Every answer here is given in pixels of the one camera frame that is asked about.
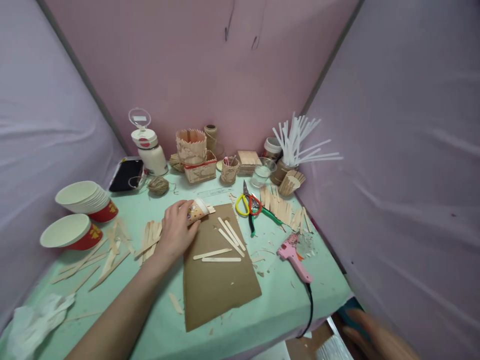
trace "yellow scissors handle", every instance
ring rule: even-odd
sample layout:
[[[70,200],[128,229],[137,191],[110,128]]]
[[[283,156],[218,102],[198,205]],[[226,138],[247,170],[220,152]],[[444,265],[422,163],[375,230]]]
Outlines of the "yellow scissors handle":
[[[240,202],[241,199],[243,199],[243,204],[245,205],[246,213],[241,212],[240,209],[239,209],[239,202]],[[239,214],[242,215],[242,216],[247,216],[248,214],[250,214],[249,203],[248,203],[247,198],[245,197],[245,195],[242,194],[242,195],[238,198],[238,200],[236,201],[236,204],[235,204],[235,209],[236,209],[236,212],[239,213]]]

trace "red scissors handle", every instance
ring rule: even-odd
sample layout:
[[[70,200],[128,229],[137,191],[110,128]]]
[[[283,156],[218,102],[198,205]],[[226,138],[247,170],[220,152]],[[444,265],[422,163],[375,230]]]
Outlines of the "red scissors handle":
[[[252,207],[252,198],[256,201],[256,203],[258,204],[258,211],[257,212],[254,212],[253,210],[253,207]],[[248,207],[250,208],[250,213],[253,215],[253,216],[257,216],[258,214],[260,214],[260,212],[262,211],[262,203],[253,195],[253,194],[249,194],[248,195]]]

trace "black phone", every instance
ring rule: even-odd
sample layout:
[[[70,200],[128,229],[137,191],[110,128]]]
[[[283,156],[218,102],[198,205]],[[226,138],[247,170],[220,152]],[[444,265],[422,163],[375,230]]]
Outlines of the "black phone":
[[[123,159],[117,167],[108,190],[112,193],[136,190],[142,179],[143,169],[144,162],[142,160]]]

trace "ruler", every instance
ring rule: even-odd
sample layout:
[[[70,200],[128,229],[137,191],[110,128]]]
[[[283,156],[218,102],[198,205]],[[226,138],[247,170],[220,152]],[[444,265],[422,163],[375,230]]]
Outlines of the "ruler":
[[[208,198],[210,196],[214,195],[220,195],[223,193],[231,193],[233,191],[233,188],[231,186],[229,187],[219,187],[213,190],[206,190],[198,193],[199,198]]]

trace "white thermos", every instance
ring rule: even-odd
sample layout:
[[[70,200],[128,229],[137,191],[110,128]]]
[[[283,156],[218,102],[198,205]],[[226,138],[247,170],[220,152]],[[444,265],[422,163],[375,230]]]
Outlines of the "white thermos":
[[[133,115],[133,111],[144,111],[148,115]],[[140,156],[143,164],[148,169],[148,172],[155,176],[165,175],[169,171],[167,160],[165,159],[164,150],[159,144],[157,134],[155,131],[150,130],[147,126],[151,122],[150,114],[143,109],[134,108],[128,113],[128,118],[138,129],[131,133],[131,138],[138,148],[138,155]],[[146,122],[145,125],[139,124],[139,122]]]

